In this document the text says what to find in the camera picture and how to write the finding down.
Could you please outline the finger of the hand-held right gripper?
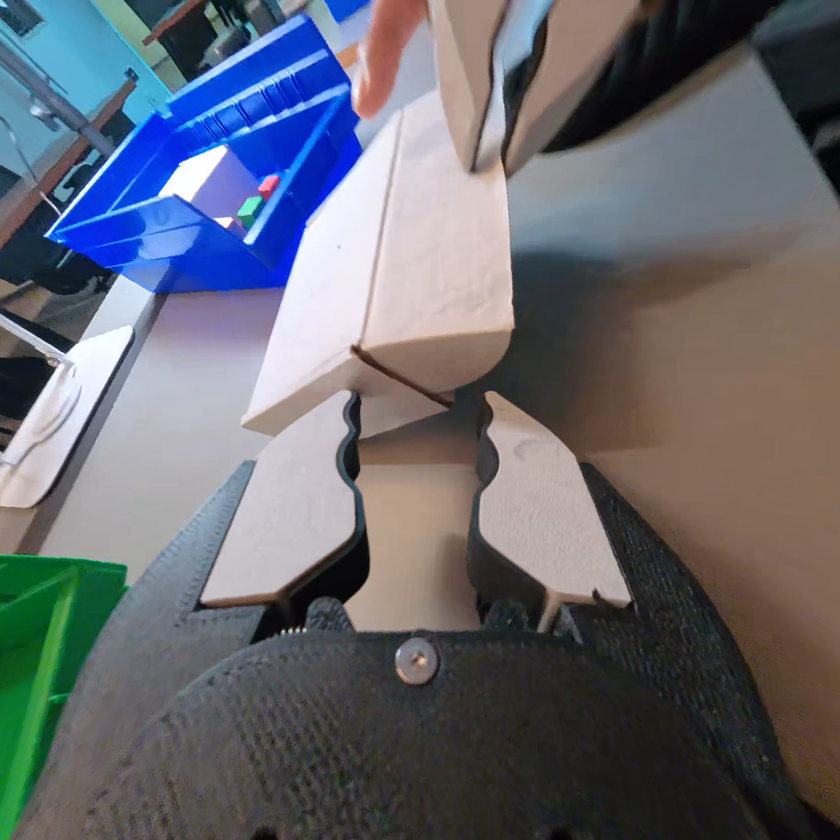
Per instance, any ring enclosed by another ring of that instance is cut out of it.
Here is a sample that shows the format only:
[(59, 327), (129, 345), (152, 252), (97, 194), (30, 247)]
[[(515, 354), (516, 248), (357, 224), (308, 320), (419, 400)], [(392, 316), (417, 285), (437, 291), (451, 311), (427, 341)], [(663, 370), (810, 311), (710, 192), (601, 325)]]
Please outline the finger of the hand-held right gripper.
[(542, 52), (516, 109), (502, 158), (516, 174), (560, 131), (636, 22), (638, 1), (556, 1), (542, 14), (520, 13), (544, 27)]
[(499, 142), (496, 50), (507, 1), (433, 1), (437, 85), (449, 136), (462, 168), (478, 172)]

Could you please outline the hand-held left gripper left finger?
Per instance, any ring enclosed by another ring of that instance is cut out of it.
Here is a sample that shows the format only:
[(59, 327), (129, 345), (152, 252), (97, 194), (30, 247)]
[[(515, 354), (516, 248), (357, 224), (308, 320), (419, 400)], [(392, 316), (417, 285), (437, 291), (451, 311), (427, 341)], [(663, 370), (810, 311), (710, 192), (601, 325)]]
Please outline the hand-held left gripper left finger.
[(361, 398), (338, 391), (256, 458), (206, 579), (202, 607), (279, 604), (305, 611), (315, 592), (346, 601), (370, 569), (355, 484)]

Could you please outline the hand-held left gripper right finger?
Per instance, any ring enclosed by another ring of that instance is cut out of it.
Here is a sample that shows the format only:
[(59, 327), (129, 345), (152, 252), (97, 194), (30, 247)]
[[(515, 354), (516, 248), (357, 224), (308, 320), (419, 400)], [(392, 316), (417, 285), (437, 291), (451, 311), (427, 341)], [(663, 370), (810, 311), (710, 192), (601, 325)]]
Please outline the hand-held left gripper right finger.
[(478, 608), (523, 608), (547, 633), (568, 605), (633, 602), (583, 469), (546, 426), (497, 392), (482, 397), (467, 572)]

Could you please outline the white cardboard box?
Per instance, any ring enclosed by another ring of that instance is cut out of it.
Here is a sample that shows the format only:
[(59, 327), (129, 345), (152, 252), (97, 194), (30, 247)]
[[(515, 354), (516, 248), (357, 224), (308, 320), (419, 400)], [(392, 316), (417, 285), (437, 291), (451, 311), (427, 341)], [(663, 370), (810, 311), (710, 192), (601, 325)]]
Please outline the white cardboard box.
[(465, 172), (427, 92), (307, 224), (241, 424), (277, 436), (341, 391), (360, 395), (363, 437), (443, 413), (514, 324), (501, 162)]

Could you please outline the green plastic bin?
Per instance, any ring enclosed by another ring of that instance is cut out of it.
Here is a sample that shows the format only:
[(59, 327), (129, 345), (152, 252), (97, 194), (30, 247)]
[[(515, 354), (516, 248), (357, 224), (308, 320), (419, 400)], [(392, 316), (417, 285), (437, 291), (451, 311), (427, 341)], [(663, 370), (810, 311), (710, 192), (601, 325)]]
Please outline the green plastic bin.
[(128, 590), (127, 567), (1, 557), (1, 838), (40, 776), (81, 666)]

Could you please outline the blue plastic bin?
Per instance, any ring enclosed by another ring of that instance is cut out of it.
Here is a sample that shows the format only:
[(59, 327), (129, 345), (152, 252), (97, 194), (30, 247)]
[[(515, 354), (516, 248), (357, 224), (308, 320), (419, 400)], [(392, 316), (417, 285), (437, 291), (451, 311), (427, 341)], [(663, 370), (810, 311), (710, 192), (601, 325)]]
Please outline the blue plastic bin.
[[(172, 95), (120, 144), (45, 237), (153, 293), (285, 286), (307, 222), (362, 153), (350, 79), (298, 14)], [(161, 190), (227, 149), (278, 188), (245, 236)]]

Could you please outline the person's right hand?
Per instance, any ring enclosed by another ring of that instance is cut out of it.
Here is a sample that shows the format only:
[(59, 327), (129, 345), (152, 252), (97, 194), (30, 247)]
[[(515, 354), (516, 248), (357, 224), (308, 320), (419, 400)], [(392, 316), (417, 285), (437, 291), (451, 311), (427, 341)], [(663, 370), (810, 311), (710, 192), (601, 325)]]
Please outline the person's right hand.
[(383, 110), (396, 84), (403, 53), (428, 19), (427, 1), (373, 1), (352, 85), (353, 110), (360, 119), (373, 119)]

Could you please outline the white monitor stand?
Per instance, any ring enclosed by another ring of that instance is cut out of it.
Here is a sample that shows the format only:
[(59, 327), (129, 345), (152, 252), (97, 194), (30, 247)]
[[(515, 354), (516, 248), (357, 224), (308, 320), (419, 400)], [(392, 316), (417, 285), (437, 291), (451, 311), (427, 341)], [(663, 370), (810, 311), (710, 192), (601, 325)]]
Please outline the white monitor stand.
[(52, 373), (2, 453), (1, 507), (35, 508), (49, 494), (134, 338), (130, 325), (65, 352), (2, 315), (2, 328), (45, 357)]

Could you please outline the white box in bin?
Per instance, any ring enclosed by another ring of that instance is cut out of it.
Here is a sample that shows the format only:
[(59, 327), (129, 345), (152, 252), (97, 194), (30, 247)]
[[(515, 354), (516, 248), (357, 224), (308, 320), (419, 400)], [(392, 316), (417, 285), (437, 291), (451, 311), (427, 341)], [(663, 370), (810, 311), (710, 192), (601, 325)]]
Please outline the white box in bin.
[(180, 163), (159, 191), (160, 197), (180, 197), (225, 228), (243, 226), (238, 211), (258, 194), (259, 182), (226, 145)]

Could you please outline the metal stand pole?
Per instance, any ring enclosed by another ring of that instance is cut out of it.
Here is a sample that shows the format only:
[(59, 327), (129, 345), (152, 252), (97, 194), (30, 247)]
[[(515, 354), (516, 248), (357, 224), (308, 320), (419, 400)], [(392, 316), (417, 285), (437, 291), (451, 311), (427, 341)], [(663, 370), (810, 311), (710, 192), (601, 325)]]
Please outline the metal stand pole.
[(116, 151), (114, 144), (88, 117), (54, 88), (49, 74), (23, 50), (14, 47), (5, 35), (2, 35), (1, 40), (1, 67), (40, 106), (40, 110), (45, 114), (38, 117), (41, 122), (47, 123), (51, 119), (53, 122), (62, 123), (106, 159)]

